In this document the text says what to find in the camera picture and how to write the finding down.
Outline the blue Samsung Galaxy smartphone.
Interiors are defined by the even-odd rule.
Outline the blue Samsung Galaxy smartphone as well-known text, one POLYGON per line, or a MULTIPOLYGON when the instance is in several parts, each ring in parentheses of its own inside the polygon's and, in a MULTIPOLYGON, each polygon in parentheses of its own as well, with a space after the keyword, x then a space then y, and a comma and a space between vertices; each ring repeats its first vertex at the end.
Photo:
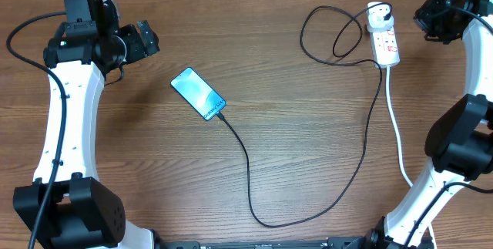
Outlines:
POLYGON ((170 84, 205 120, 211 120, 226 106, 226 100, 191 67, 170 84))

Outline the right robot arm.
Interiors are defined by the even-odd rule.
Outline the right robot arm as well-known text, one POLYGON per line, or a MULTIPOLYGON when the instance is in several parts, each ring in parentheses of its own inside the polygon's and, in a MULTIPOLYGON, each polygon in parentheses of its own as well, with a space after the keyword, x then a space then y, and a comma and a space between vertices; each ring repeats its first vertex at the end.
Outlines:
POLYGON ((492 172, 492 0, 427 0, 414 21, 430 42, 462 40, 466 49, 464 96, 428 132, 424 169, 399 205, 351 248, 433 248, 424 232, 447 202, 492 172))

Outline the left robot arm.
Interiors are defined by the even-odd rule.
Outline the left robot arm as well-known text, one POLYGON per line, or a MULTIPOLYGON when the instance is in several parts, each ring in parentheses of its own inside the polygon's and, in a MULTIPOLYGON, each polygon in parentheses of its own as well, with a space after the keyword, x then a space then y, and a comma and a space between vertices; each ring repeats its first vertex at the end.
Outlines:
POLYGON ((13 206, 44 248, 161 248, 154 231, 126 218, 122 200, 101 184, 96 121, 106 77, 152 56, 159 40, 147 21, 119 25, 113 0, 64 0, 65 21, 43 52, 50 84, 42 155, 13 206))

